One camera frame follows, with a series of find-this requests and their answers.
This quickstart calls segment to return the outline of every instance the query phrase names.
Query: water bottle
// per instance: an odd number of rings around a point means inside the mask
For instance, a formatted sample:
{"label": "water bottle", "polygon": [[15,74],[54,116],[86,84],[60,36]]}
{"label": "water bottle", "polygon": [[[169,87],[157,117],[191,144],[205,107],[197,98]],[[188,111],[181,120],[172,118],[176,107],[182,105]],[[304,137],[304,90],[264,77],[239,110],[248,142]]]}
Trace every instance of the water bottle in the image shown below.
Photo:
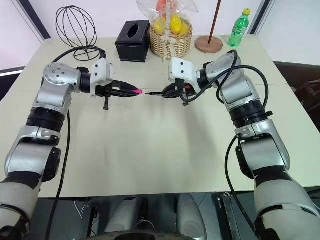
{"label": "water bottle", "polygon": [[231,36],[228,41],[230,47],[237,47],[241,43],[242,37],[244,36],[247,27],[249,26],[249,15],[251,10],[245,8],[242,16],[235,21]]}

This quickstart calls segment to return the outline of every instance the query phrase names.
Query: black tissue box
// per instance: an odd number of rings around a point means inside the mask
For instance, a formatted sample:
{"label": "black tissue box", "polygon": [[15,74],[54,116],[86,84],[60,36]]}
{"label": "black tissue box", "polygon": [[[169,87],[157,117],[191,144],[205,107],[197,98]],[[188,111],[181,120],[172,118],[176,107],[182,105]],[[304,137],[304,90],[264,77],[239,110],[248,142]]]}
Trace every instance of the black tissue box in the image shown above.
{"label": "black tissue box", "polygon": [[149,20],[126,21],[116,42],[121,61],[146,61],[149,49]]}

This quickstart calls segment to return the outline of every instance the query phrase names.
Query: round wooden base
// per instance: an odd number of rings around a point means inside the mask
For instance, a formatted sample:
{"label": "round wooden base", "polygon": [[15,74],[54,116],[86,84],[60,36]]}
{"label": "round wooden base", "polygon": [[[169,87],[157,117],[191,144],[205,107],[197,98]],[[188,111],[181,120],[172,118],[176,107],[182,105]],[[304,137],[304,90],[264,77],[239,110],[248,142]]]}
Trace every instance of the round wooden base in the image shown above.
{"label": "round wooden base", "polygon": [[198,37],[197,40],[195,40],[195,47],[200,52],[206,53],[206,54],[215,54],[219,52],[223,47],[223,42],[216,37],[212,37],[211,43],[208,44],[209,36],[201,36]]}

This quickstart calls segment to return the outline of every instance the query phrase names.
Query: yellow fruit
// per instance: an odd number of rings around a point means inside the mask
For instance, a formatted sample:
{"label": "yellow fruit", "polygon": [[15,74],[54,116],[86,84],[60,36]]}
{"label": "yellow fruit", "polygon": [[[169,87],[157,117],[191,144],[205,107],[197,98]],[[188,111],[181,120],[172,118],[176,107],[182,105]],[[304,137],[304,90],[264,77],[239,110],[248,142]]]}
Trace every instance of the yellow fruit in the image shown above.
{"label": "yellow fruit", "polygon": [[181,31],[179,33],[180,36],[186,35],[189,32],[189,26],[185,21],[182,21]]}
{"label": "yellow fruit", "polygon": [[173,32],[174,34],[179,34],[181,31],[181,27],[182,27],[182,22],[181,22],[180,16],[178,14],[172,15],[171,21],[170,21],[171,32]]}
{"label": "yellow fruit", "polygon": [[158,32],[163,34],[166,29],[166,19],[163,17],[158,17],[153,24],[154,29]]}

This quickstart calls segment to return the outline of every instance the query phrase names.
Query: white table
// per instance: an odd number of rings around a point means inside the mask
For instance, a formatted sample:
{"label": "white table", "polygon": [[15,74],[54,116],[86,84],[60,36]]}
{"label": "white table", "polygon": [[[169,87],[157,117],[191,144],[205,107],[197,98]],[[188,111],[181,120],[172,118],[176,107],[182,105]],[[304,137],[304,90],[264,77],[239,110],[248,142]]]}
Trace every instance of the white table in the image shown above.
{"label": "white table", "polygon": [[[228,36],[216,54],[205,54],[194,47],[184,59],[201,67],[231,48]],[[148,53],[145,63],[121,62],[115,38],[101,38],[97,46],[106,49],[108,60],[117,72],[116,79],[126,81],[144,92],[161,91],[168,82],[169,60]],[[4,163],[21,126],[25,125],[32,103],[40,88],[43,68],[68,50],[59,39],[48,39],[0,102],[0,159]],[[242,63],[261,70],[269,82],[267,110],[291,156],[290,174],[302,186],[318,186],[320,178],[320,134],[292,93],[286,80],[273,64],[259,40],[246,35],[236,48]],[[61,62],[71,67],[88,67],[72,54]],[[264,86],[249,70],[261,99]],[[112,196],[133,194],[194,193],[228,191],[224,159],[234,136],[234,126],[225,106],[210,89],[188,107],[180,99],[140,95],[132,98],[111,97],[109,111],[104,99],[89,94],[72,95],[71,144],[61,197]],[[61,131],[62,150],[58,175],[42,185],[40,197],[54,197],[60,181],[67,142],[67,121]],[[0,179],[5,178],[3,164]],[[237,191],[252,190],[254,182],[240,171],[231,151],[230,178]]]}

